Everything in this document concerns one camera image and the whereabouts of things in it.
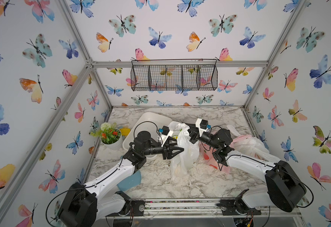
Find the plastic bag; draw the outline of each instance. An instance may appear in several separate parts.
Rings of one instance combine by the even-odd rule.
[[[172,121],[168,127],[174,132],[173,135],[178,134],[177,146],[184,148],[183,152],[171,159],[171,179],[174,180],[187,175],[187,171],[192,167],[193,163],[197,161],[199,156],[199,148],[198,142],[193,144],[189,141],[190,136],[188,132],[188,125],[185,123]]]

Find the orange butterfly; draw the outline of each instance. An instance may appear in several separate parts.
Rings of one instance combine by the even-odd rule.
[[[189,44],[187,46],[188,52],[194,51],[195,49],[197,49],[199,47],[199,45],[201,44],[201,42],[203,40],[205,40],[206,38],[203,38],[201,41],[199,40],[198,36],[195,34],[195,32],[192,32],[189,36],[189,42],[191,44]]]
[[[32,95],[31,95],[32,102],[41,103],[43,90],[41,87],[40,76],[37,75],[37,78],[38,78],[38,82],[35,82],[30,79],[23,79],[23,78],[20,78],[19,81],[24,90],[28,91],[28,93],[32,92]]]

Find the marble countertop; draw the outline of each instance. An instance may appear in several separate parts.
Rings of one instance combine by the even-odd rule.
[[[154,112],[174,121],[194,124],[197,118],[208,120],[210,125],[233,125],[240,134],[250,134],[249,127],[238,107],[170,107],[170,108],[114,108],[109,122],[132,128],[145,112]],[[89,180],[102,175],[120,161],[127,151],[112,151],[100,146],[92,166]],[[147,161],[140,169],[141,184],[127,190],[131,198],[215,198],[236,197],[246,188],[264,186],[262,180],[236,168],[226,174],[204,163],[200,155],[188,174],[183,178],[171,180],[170,160],[161,155]]]

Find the wire basket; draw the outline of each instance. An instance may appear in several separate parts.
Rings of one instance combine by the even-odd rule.
[[[214,62],[172,64],[169,60],[148,60],[146,65],[134,65],[132,61],[131,88],[133,91],[215,90],[217,68]]]

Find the butterfly wallpaper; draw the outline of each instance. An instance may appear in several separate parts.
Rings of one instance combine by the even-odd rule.
[[[293,11],[297,2],[286,2],[284,12]],[[303,219],[307,226],[331,227],[331,0],[313,1],[304,9],[260,85],[252,88],[258,94],[248,106],[249,117],[260,140],[313,191],[313,203],[299,208]],[[305,197],[302,206],[311,193]]]

